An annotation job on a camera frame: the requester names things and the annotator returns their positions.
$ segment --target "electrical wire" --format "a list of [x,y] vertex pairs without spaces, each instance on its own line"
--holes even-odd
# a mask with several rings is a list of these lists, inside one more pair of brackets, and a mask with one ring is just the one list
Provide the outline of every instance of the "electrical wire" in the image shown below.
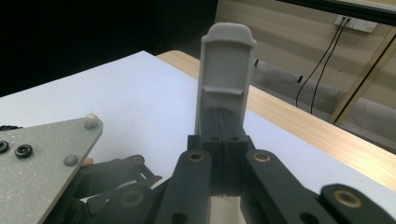
[[[337,31],[335,32],[334,36],[332,37],[332,42],[334,42],[334,39],[337,37],[338,31],[340,30],[344,20],[346,18],[343,17],[343,19],[341,20],[340,24],[338,25]],[[312,71],[311,75],[309,75],[309,77],[306,79],[306,81],[303,83],[303,85],[301,86],[301,88],[298,90],[297,96],[296,96],[296,107],[298,107],[298,97],[300,96],[301,91],[303,90],[303,87],[305,86],[306,82],[309,80],[309,78],[312,77],[312,75],[314,75],[315,71],[317,71],[320,63],[323,61],[324,57],[326,56],[327,52],[329,51],[330,47],[332,46],[332,42],[330,42],[329,47],[327,47],[326,51],[324,52],[323,56],[321,57],[320,61],[318,62],[317,66],[315,67],[314,71]]]
[[325,62],[324,65],[323,65],[323,69],[322,69],[322,71],[321,71],[321,73],[320,73],[320,77],[319,77],[319,79],[318,79],[317,86],[315,87],[314,96],[312,97],[312,102],[311,102],[311,114],[312,114],[312,108],[314,107],[315,96],[317,95],[318,85],[319,85],[319,82],[320,82],[321,78],[323,77],[323,73],[324,73],[324,70],[326,69],[327,62],[328,62],[328,61],[330,60],[330,58],[332,57],[332,53],[334,52],[335,47],[337,47],[338,40],[340,39],[340,36],[341,36],[341,34],[343,33],[344,28],[346,28],[348,22],[349,22],[349,19],[346,20],[346,23],[345,23],[345,24],[343,25],[343,27],[341,28],[340,34],[337,36],[337,39],[335,40],[334,47],[332,47],[332,51],[330,52],[329,57],[327,58],[326,62]]

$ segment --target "table surface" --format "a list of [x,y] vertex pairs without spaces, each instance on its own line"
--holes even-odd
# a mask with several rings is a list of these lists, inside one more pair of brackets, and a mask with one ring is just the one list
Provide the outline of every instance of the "table surface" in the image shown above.
[[[165,176],[193,134],[198,72],[199,61],[182,52],[155,57],[142,51],[2,97],[0,118],[31,127],[94,113],[104,132],[90,157],[101,162],[140,154],[155,175]],[[324,185],[349,185],[396,218],[394,155],[253,87],[244,129],[306,188],[318,193]]]
[[[169,51],[157,57],[191,77],[199,76],[199,60],[181,51]],[[396,191],[395,155],[252,86],[247,108]]]

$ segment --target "dark background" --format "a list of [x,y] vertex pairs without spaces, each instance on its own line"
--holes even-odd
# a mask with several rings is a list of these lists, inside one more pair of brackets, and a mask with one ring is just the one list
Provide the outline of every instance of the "dark background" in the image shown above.
[[217,0],[3,3],[0,97],[145,50],[199,58]]

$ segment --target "wooden table edge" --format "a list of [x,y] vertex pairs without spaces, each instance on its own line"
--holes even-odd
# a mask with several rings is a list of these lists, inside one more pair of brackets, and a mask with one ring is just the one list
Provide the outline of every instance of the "wooden table edge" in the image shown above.
[[[157,56],[198,79],[199,60],[172,50]],[[396,155],[250,86],[247,108],[342,163],[396,191]]]

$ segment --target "black screw head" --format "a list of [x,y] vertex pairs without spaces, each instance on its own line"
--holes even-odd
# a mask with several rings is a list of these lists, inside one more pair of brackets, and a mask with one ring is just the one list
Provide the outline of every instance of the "black screw head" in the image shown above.
[[0,154],[7,152],[9,149],[8,142],[0,141]]
[[18,158],[25,159],[32,155],[33,149],[29,145],[21,145],[15,150],[15,155]]

